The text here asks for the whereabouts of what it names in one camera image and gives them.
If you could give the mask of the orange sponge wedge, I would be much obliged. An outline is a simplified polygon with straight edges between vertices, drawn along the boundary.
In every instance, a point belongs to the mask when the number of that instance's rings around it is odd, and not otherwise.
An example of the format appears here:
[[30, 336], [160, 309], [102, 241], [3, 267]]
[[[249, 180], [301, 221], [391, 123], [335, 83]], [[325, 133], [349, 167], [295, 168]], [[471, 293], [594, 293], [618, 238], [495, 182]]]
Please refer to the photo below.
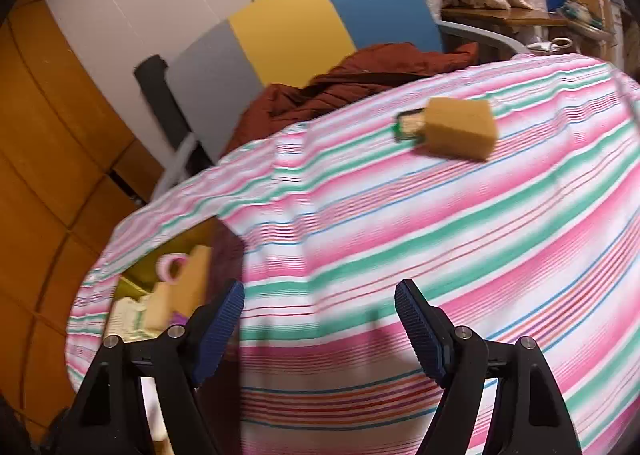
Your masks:
[[488, 100], [432, 97], [422, 111], [424, 146], [436, 156], [486, 161], [498, 141]]

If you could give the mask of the pink tape roll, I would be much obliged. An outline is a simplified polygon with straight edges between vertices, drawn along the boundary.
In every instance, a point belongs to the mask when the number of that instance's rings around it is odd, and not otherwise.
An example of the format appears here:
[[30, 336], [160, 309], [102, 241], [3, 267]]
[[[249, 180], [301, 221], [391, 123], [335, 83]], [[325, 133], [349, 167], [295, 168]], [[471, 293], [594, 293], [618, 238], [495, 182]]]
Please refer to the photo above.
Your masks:
[[165, 253], [155, 263], [155, 272], [160, 282], [175, 284], [182, 268], [190, 256], [186, 253]]

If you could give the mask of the gold metal tin box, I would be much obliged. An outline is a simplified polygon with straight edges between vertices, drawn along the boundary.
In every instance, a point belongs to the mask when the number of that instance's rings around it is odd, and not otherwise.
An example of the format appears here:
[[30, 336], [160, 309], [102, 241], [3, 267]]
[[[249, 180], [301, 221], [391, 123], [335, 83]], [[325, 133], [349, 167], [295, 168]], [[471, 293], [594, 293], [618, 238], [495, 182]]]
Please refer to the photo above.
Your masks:
[[243, 277], [245, 241], [216, 218], [147, 253], [117, 279], [103, 334], [126, 342], [154, 339], [183, 325]]

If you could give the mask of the tan sponge block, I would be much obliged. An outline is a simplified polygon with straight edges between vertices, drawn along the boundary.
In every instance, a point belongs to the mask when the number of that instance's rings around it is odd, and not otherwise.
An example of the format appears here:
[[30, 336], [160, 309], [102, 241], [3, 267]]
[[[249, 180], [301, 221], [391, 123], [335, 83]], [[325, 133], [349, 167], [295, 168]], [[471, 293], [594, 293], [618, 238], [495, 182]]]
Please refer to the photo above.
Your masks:
[[206, 300], [208, 273], [212, 248], [198, 245], [181, 267], [170, 290], [170, 309], [189, 317]]

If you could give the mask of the striped pink green bedsheet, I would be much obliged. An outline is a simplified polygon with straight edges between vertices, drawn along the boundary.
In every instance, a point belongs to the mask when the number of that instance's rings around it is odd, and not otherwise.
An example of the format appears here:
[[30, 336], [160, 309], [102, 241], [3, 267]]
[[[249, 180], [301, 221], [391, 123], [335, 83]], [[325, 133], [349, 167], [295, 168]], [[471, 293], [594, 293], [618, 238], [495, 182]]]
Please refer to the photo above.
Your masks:
[[[488, 100], [486, 161], [396, 141], [432, 97]], [[582, 450], [639, 409], [639, 85], [576, 54], [414, 82], [242, 146], [120, 223], [81, 284], [66, 365], [81, 384], [119, 275], [210, 218], [245, 241], [247, 454], [411, 454], [440, 397], [394, 309], [412, 279], [457, 324], [533, 337]]]

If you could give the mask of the black rolled mat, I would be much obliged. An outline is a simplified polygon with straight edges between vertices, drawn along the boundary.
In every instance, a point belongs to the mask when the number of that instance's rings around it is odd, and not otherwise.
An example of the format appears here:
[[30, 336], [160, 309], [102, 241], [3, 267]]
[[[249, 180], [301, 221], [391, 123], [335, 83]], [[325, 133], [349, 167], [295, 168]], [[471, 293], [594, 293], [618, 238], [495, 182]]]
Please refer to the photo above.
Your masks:
[[201, 117], [208, 108], [215, 77], [212, 66], [198, 65], [195, 53], [185, 52], [172, 66], [158, 54], [134, 68], [134, 79], [175, 152], [192, 133], [189, 115]]

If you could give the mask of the wooden desk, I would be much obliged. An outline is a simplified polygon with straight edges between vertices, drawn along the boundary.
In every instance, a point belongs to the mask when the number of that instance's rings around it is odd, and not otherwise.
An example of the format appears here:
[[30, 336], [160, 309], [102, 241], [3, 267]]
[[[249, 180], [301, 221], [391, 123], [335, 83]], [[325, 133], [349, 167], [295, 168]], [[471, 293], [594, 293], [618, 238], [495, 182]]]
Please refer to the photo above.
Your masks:
[[446, 7], [442, 9], [440, 17], [445, 20], [475, 20], [485, 24], [501, 27], [566, 27], [586, 38], [612, 42], [614, 33], [604, 29], [576, 22], [559, 14], [544, 11], [526, 10], [525, 8], [511, 8], [510, 10], [493, 10], [492, 8], [462, 8]]

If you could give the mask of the green cracker packet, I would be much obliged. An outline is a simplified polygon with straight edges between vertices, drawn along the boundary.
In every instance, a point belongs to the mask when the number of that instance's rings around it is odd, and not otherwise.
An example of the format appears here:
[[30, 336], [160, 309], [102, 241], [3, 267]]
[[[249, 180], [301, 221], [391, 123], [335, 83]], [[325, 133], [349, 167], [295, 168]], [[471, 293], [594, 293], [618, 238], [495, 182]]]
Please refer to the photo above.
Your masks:
[[422, 109], [401, 111], [393, 126], [395, 140], [419, 141], [424, 137], [424, 114]]

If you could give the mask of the wooden wardrobe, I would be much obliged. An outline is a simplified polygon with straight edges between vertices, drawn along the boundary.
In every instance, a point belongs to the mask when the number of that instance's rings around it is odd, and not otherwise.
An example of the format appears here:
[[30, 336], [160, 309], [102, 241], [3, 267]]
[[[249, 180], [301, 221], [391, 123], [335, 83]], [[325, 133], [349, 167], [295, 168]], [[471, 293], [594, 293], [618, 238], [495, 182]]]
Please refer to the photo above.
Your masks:
[[1, 449], [35, 449], [73, 401], [66, 324], [115, 225], [162, 173], [45, 0], [1, 25]]

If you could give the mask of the grey yellow blue chair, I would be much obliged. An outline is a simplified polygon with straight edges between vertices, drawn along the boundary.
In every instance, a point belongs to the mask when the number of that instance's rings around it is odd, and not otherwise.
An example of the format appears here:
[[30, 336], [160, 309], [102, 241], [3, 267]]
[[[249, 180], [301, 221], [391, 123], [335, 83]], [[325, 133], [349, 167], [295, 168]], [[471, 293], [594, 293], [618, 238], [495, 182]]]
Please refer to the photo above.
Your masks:
[[378, 43], [414, 44], [442, 51], [457, 36], [525, 52], [517, 40], [485, 29], [439, 22], [425, 0], [256, 0], [210, 28], [185, 52], [215, 77], [208, 108], [189, 115], [206, 156], [217, 161], [248, 104], [271, 83], [304, 86], [353, 52]]

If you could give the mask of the rust red jacket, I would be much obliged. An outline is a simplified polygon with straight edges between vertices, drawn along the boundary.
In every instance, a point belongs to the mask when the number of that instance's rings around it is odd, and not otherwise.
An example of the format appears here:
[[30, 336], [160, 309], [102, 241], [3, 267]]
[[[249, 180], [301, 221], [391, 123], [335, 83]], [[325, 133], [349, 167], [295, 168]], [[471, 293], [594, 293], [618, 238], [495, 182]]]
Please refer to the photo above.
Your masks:
[[331, 114], [337, 109], [398, 86], [475, 65], [480, 45], [466, 42], [449, 53], [424, 52], [415, 45], [370, 45], [345, 57], [303, 88], [271, 83], [244, 110], [222, 152], [270, 137], [291, 126]]

